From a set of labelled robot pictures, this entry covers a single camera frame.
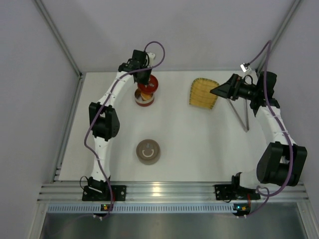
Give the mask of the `red lid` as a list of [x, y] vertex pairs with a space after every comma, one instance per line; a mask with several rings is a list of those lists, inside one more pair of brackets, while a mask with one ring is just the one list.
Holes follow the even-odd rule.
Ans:
[[154, 75], [150, 75], [149, 81], [147, 85], [142, 83], [137, 84], [138, 88], [141, 92], [146, 94], [153, 94], [159, 87], [159, 82]]

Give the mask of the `red steel container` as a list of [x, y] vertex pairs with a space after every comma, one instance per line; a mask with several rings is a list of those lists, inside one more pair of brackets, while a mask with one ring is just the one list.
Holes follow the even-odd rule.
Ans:
[[139, 89], [136, 89], [134, 97], [136, 104], [141, 107], [148, 107], [155, 100], [154, 94], [143, 93]]

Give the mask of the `metal tongs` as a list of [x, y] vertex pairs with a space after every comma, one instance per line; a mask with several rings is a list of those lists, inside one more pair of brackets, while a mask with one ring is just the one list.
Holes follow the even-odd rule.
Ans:
[[245, 132], [248, 132], [250, 129], [249, 126], [249, 115], [248, 115], [248, 101], [245, 99], [244, 100], [244, 116], [245, 116], [245, 120], [242, 120], [242, 118], [240, 117], [238, 111], [236, 110], [236, 108], [234, 107], [234, 105], [232, 104], [230, 99], [227, 99], [228, 104], [230, 105], [233, 113], [235, 114], [236, 118], [238, 119], [240, 125], [242, 126], [243, 130]]

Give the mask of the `beige lid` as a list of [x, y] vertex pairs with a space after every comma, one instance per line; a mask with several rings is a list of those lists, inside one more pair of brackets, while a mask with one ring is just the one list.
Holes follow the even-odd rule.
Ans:
[[160, 146], [152, 139], [142, 140], [136, 148], [136, 155], [143, 159], [160, 158]]

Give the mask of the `beige steel container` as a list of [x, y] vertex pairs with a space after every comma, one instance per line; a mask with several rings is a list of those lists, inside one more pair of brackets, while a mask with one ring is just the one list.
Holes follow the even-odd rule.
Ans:
[[144, 165], [153, 165], [153, 164], [157, 163], [158, 160], [159, 160], [159, 158], [153, 158], [153, 159], [139, 158], [140, 163], [142, 163]]

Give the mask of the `orange food piece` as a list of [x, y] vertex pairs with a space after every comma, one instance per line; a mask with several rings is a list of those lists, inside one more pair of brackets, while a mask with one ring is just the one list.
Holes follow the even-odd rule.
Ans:
[[141, 92], [141, 98], [142, 98], [143, 101], [148, 101], [152, 97], [153, 97], [152, 94], [146, 94], [146, 93]]

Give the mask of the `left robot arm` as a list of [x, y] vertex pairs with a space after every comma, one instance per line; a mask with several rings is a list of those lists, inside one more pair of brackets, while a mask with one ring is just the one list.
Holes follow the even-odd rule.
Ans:
[[155, 58], [154, 53], [134, 50], [132, 57], [119, 66], [113, 83], [103, 97], [89, 105], [90, 126], [84, 145], [94, 155], [94, 166], [87, 186], [83, 188], [83, 201], [111, 201], [114, 198], [109, 164], [112, 139], [120, 129], [115, 106], [134, 83], [149, 83]]

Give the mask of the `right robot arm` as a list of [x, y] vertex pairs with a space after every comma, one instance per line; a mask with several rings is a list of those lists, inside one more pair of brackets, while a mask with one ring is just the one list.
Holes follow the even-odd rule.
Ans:
[[273, 97], [276, 82], [277, 75], [269, 71], [261, 72], [255, 84], [248, 84], [243, 77], [233, 74], [226, 83], [210, 91], [228, 100], [243, 98], [250, 101], [249, 107], [262, 128], [267, 147], [256, 170], [238, 172], [232, 178], [237, 188], [259, 193], [262, 184], [279, 186], [271, 196], [299, 183], [308, 155], [307, 149], [297, 145], [284, 125], [280, 105]]

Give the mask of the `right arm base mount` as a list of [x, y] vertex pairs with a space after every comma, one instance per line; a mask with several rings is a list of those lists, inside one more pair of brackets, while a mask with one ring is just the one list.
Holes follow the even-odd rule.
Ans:
[[214, 185], [215, 197], [217, 201], [233, 201], [233, 200], [260, 200], [261, 196], [254, 189], [248, 189], [232, 184], [216, 184]]

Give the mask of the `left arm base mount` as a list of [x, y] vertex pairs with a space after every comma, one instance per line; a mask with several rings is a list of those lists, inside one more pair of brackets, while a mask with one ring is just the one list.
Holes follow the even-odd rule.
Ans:
[[112, 196], [109, 190], [109, 187], [102, 189], [96, 189], [90, 186], [85, 186], [82, 194], [82, 201], [120, 201], [123, 202], [126, 200], [126, 189], [125, 185], [112, 185]]

